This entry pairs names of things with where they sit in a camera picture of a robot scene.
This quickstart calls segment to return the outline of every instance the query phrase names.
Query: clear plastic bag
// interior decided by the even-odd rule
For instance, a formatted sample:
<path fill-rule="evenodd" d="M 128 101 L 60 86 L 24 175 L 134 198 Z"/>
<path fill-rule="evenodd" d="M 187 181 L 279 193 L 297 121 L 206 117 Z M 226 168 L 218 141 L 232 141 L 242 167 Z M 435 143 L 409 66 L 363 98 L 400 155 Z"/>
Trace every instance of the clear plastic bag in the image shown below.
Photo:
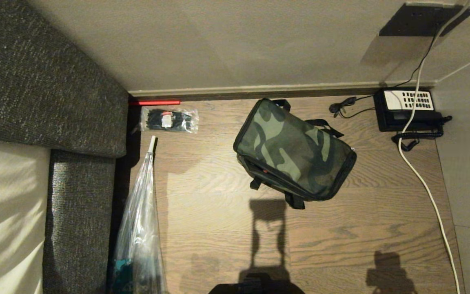
<path fill-rule="evenodd" d="M 160 109 L 143 107 L 140 130 L 165 130 L 197 134 L 199 115 L 197 109 Z"/>
<path fill-rule="evenodd" d="M 126 201 L 117 237 L 112 276 L 114 294 L 166 294 L 153 185 L 153 144 Z"/>

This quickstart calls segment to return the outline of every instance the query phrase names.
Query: white cable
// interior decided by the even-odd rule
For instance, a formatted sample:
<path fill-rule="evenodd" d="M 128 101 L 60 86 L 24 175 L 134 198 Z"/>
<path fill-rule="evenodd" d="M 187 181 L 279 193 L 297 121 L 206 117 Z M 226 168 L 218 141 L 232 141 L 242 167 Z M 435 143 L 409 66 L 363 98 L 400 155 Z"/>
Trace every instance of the white cable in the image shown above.
<path fill-rule="evenodd" d="M 470 62 L 469 62 L 468 64 L 466 64 L 466 65 L 461 66 L 460 68 L 456 69 L 455 71 L 449 73 L 448 75 L 446 75 L 446 76 L 440 78 L 440 79 L 437 80 L 436 82 L 437 82 L 437 83 L 440 83 L 440 82 L 442 82 L 443 80 L 445 80 L 446 78 L 449 78 L 450 76 L 456 74 L 457 72 L 463 70 L 465 67 L 468 67 L 468 66 L 470 66 Z"/>
<path fill-rule="evenodd" d="M 438 37 L 440 37 L 443 30 L 445 30 L 445 28 L 447 26 L 449 26 L 449 24 L 451 24 L 455 19 L 457 19 L 460 15 L 462 15 L 468 9 L 469 5 L 470 5 L 470 0 L 467 0 L 461 10 L 455 16 L 453 16 L 451 19 L 449 19 L 449 22 L 446 22 L 444 25 L 442 25 L 442 27 L 436 33 L 436 37 L 435 37 L 434 41 L 431 43 L 429 51 L 435 45 L 436 41 L 438 40 Z M 415 97 L 418 97 L 418 89 L 420 87 L 420 75 L 422 73 L 423 64 L 425 63 L 426 58 L 427 57 L 423 58 L 422 63 L 420 65 L 420 69 L 418 69 L 418 77 L 416 78 Z M 411 117 L 410 117 L 409 121 L 407 121 L 406 125 L 403 127 L 403 130 L 401 132 L 402 134 L 406 132 L 407 127 L 411 124 L 412 119 L 415 117 L 415 111 L 416 111 L 416 99 L 414 99 L 413 102 L 412 102 Z M 407 165 L 414 172 L 416 177 L 418 177 L 420 182 L 422 182 L 423 186 L 425 187 L 425 189 L 427 191 L 427 194 L 429 195 L 429 199 L 431 199 L 431 203 L 432 203 L 433 207 L 435 208 L 436 216 L 438 217 L 438 223 L 440 224 L 440 231 L 442 232 L 442 237 L 443 237 L 443 240 L 446 244 L 447 254 L 449 255 L 449 260 L 451 261 L 451 267 L 453 268 L 454 282 L 455 282 L 455 285 L 457 287 L 457 294 L 460 294 L 458 274 L 457 274 L 457 270 L 454 266 L 453 254 L 451 253 L 451 247 L 449 246 L 449 241 L 447 240 L 446 231 L 443 228 L 442 218 L 440 217 L 440 212 L 438 212 L 438 207 L 436 206 L 435 199 L 433 198 L 433 196 L 431 194 L 431 190 L 429 190 L 429 187 L 427 186 L 426 181 L 423 180 L 422 176 L 416 171 L 416 169 L 412 166 L 412 164 L 409 162 L 409 160 L 407 160 L 407 158 L 405 158 L 405 156 L 404 156 L 404 154 L 401 150 L 401 138 L 399 139 L 398 148 L 399 148 L 399 153 L 400 153 L 401 158 L 403 158 L 403 161 L 405 161 L 407 163 Z"/>

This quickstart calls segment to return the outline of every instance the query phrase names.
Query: bag strap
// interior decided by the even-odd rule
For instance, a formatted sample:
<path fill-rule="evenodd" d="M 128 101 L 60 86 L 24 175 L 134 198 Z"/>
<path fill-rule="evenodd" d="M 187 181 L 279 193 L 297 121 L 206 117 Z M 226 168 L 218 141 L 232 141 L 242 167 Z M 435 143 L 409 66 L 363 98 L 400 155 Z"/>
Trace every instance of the bag strap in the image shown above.
<path fill-rule="evenodd" d="M 260 186 L 262 184 L 262 180 L 260 178 L 254 177 L 253 181 L 250 183 L 250 188 L 253 190 L 259 190 Z"/>
<path fill-rule="evenodd" d="M 309 123 L 310 125 L 317 125 L 319 127 L 328 127 L 329 129 L 327 130 L 329 134 L 335 136 L 336 138 L 340 138 L 344 134 L 341 132 L 335 130 L 330 126 L 330 124 L 325 120 L 325 119 L 308 119 L 305 121 L 306 123 Z"/>
<path fill-rule="evenodd" d="M 284 110 L 287 111 L 287 112 L 289 112 L 289 110 L 291 110 L 291 105 L 285 99 L 273 100 L 272 102 L 275 103 L 277 106 L 284 108 Z"/>
<path fill-rule="evenodd" d="M 306 209 L 304 205 L 304 201 L 297 195 L 293 195 L 290 192 L 285 192 L 284 196 L 286 198 L 286 202 L 291 206 L 293 209 Z"/>

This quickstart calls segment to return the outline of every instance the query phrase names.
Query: wall socket plate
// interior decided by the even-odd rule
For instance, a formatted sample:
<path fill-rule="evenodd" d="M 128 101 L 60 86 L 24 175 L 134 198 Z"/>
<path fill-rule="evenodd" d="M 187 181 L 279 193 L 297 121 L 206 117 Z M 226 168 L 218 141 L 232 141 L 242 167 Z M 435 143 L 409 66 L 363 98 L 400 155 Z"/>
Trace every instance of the wall socket plate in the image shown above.
<path fill-rule="evenodd" d="M 380 30 L 379 36 L 432 37 L 437 29 L 455 16 L 463 6 L 434 3 L 405 3 Z M 440 37 L 447 35 L 470 16 L 470 7 L 449 26 Z"/>

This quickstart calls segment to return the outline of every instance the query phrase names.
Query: camouflage bag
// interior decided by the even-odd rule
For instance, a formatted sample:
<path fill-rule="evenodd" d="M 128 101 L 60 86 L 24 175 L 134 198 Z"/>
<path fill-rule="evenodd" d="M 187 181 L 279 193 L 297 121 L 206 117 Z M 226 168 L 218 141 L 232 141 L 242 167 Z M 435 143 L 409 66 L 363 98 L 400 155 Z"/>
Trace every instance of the camouflage bag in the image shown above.
<path fill-rule="evenodd" d="M 253 177 L 250 188 L 266 184 L 284 192 L 291 207 L 304 209 L 304 201 L 328 200 L 338 192 L 357 155 L 325 120 L 303 121 L 290 108 L 286 100 L 259 100 L 233 149 Z"/>

